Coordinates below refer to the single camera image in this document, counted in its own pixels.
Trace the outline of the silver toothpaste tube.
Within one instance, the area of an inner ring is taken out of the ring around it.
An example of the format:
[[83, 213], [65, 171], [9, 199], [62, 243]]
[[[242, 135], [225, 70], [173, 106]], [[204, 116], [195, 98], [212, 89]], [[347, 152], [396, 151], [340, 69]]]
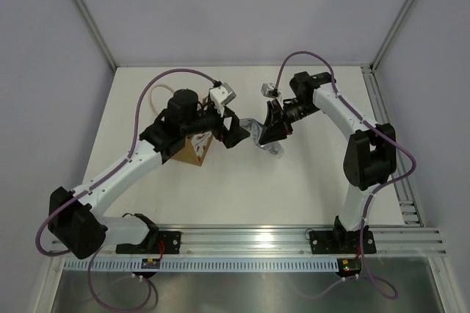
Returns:
[[239, 121], [240, 126], [250, 133], [250, 138], [255, 146], [261, 149], [271, 157], [281, 158], [284, 153], [284, 149], [279, 142], [272, 142], [268, 144], [261, 144], [260, 138], [262, 132], [265, 130], [264, 125], [253, 118], [243, 118]]

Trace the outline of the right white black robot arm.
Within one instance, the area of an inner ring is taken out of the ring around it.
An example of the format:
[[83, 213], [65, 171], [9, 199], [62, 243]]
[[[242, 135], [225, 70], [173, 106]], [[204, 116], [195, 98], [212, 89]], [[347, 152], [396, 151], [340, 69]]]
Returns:
[[294, 98], [282, 100], [273, 84], [261, 88], [267, 116], [258, 139], [261, 145], [285, 140], [293, 123], [323, 112], [347, 141], [343, 171], [349, 182], [347, 195], [331, 230], [310, 230], [308, 241], [314, 254], [375, 253], [368, 214], [373, 190], [384, 185], [397, 169], [396, 132], [355, 110], [338, 91], [330, 73], [300, 72], [290, 80]]

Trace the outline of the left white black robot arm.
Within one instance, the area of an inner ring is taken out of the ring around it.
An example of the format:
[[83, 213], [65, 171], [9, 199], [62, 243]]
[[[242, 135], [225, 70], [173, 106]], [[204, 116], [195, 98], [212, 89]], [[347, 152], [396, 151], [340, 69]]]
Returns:
[[209, 132], [226, 148], [249, 137], [228, 104], [236, 97], [227, 85], [209, 91], [205, 105], [189, 89], [177, 90], [167, 106], [131, 144], [130, 152], [96, 179], [71, 191], [56, 189], [50, 197], [48, 230], [78, 259], [104, 245], [119, 253], [151, 253], [158, 248], [159, 227], [134, 214], [107, 217], [105, 212], [130, 186], [177, 154], [188, 137]]

